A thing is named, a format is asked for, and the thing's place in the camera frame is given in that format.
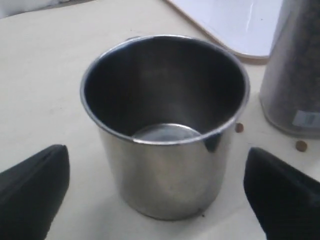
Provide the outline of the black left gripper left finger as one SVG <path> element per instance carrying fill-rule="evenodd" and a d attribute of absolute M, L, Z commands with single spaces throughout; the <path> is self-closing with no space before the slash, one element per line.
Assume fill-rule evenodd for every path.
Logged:
<path fill-rule="evenodd" d="M 0 174 L 0 238 L 44 240 L 70 184 L 66 145 L 54 144 Z"/>

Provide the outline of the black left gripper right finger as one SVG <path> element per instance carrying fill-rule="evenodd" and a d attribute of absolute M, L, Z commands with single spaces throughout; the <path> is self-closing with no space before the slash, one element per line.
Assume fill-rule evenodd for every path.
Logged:
<path fill-rule="evenodd" d="M 320 238 L 319 181 L 268 151 L 252 147 L 243 188 L 266 239 Z"/>

